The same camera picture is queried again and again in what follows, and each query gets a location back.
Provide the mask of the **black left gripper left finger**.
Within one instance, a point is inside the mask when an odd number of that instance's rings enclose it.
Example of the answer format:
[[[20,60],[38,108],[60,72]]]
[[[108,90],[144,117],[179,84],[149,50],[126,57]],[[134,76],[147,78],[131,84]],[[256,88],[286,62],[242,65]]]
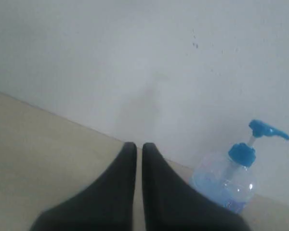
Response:
[[[137,147],[123,144],[110,166],[85,190],[43,212],[32,231],[131,231]]]

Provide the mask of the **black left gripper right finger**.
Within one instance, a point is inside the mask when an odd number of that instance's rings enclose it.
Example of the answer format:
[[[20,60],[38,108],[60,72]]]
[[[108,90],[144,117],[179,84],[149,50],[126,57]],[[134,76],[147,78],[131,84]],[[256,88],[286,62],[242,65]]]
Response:
[[[142,192],[148,231],[248,231],[235,213],[191,188],[154,143],[142,148]]]

